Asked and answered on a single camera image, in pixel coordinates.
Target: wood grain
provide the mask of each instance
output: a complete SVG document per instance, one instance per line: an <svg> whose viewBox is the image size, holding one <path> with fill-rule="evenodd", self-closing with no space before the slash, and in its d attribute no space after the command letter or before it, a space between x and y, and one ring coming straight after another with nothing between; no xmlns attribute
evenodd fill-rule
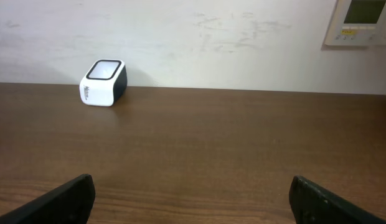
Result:
<svg viewBox="0 0 386 224"><path fill-rule="evenodd" d="M386 96L0 83L0 215L82 173L89 223L294 223L296 174L386 219Z"/></svg>

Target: wooden table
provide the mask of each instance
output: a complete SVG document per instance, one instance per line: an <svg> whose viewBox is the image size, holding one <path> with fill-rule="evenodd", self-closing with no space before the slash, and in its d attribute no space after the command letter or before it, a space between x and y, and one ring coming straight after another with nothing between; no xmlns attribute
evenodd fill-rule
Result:
<svg viewBox="0 0 386 224"><path fill-rule="evenodd" d="M83 173L89 223L294 223L296 174L386 219L386 96L0 83L0 215Z"/></svg>

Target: lcd screen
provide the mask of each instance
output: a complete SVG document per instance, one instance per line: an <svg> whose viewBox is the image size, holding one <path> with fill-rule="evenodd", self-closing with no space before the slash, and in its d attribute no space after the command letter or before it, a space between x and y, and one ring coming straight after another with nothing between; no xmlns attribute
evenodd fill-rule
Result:
<svg viewBox="0 0 386 224"><path fill-rule="evenodd" d="M345 24L376 24L386 0L352 0Z"/></svg>

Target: white cube device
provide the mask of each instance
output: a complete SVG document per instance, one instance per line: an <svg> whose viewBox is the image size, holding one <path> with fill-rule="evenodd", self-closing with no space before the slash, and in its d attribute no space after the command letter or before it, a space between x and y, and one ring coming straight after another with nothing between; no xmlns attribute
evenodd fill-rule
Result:
<svg viewBox="0 0 386 224"><path fill-rule="evenodd" d="M98 60L81 80L81 100L86 105L111 106L123 95L127 82L122 60Z"/></svg>

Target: white wall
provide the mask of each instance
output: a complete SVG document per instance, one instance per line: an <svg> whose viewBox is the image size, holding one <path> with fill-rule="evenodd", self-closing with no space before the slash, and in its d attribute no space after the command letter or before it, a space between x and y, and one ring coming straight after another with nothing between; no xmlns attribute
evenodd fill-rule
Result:
<svg viewBox="0 0 386 224"><path fill-rule="evenodd" d="M322 50L335 0L0 0L0 82L386 94L386 48Z"/></svg>

